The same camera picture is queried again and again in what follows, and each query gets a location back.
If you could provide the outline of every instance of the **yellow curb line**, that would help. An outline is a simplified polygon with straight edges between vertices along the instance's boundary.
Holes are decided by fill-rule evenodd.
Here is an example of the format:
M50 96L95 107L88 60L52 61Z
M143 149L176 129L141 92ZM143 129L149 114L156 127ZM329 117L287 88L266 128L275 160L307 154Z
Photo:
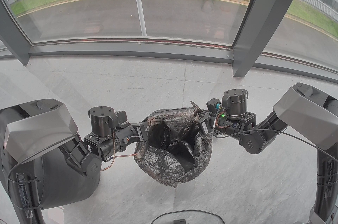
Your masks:
M50 7L54 7L54 6L58 6L58 5L62 5L62 4L70 3L70 2L76 2L76 1L82 1L82 0L69 0L69 1L59 2L59 3L53 4L53 5L48 5L48 6L45 6L45 7L36 9L36 10L29 11L29 12L24 13L24 14L22 14L22 15L19 15L19 16L17 16L17 18L22 17L22 16L24 16L24 15L28 15L28 14L34 13L34 12L39 11L39 10L47 9L47 8L50 8ZM218 1L226 1L226 2L230 2L230 3L234 3L234 4L240 4L240 5L244 5L244 6L249 5L249 2L248 2L248 3L244 3L244 2L237 2L237 1L233 1L233 0L218 0ZM315 30L317 30L317 31L319 31L319 32L321 32L321 33L323 33L324 35L329 36L329 37L332 38L333 40L338 41L334 36L331 36L330 34L326 33L325 31L320 30L320 29L318 29L318 28L316 28L316 27L314 27L314 26L311 26L311 25L308 24L308 23L302 22L301 20L298 20L298 19L296 19L296 18L293 18L293 17L291 17L291 16L289 16L289 15L287 15L287 14L285 15L285 17L286 17L286 18L289 18L289 19L291 19L291 20L293 20L293 21L299 22L299 23L301 23L301 24L303 24L303 25L305 25L305 26L308 26L308 27L310 27L310 28L313 28L313 29L315 29Z

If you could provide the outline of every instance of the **white label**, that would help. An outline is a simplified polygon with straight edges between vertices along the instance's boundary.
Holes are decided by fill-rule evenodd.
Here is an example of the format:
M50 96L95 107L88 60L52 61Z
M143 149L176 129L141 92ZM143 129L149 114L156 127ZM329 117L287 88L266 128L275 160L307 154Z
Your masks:
M140 140L143 141L141 128L137 126L136 129L137 129L137 133L139 134Z
M208 134L209 131L208 131L208 128L207 128L207 126L206 126L206 124L205 124L205 121L202 122L202 126L203 126L203 129L204 129L204 133L205 133L205 134Z

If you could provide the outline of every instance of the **barcode sticker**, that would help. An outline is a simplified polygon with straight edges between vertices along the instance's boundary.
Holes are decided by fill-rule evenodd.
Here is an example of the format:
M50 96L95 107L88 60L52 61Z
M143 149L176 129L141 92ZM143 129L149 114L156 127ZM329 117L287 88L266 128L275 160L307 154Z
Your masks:
M142 137L142 133L141 133L141 128L137 126L136 129L137 129L137 133L139 134L140 140L143 141L143 137Z
M208 127L207 127L206 124L205 124L205 121L202 122L202 126L203 126L203 129L204 129L204 133L205 133L205 134L208 134L209 131L208 131Z

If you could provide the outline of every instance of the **black trash bag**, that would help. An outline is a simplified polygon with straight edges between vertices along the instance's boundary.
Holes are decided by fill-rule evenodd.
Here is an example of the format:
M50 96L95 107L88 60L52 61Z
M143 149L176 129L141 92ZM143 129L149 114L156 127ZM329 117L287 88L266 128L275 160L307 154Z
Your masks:
M193 107L157 110L143 121L149 122L148 140L137 143L134 156L139 167L161 184L177 187L200 175L208 166L212 132L205 135L198 126Z

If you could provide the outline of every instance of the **asphalt pavement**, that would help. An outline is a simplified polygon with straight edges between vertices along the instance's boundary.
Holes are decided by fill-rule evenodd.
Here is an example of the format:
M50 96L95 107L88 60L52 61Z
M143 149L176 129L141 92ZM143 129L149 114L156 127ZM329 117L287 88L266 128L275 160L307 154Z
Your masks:
M231 45L247 6L218 0L142 0L148 36ZM35 41L141 36L136 0L81 0L19 17ZM284 18L265 51L338 68L338 41Z

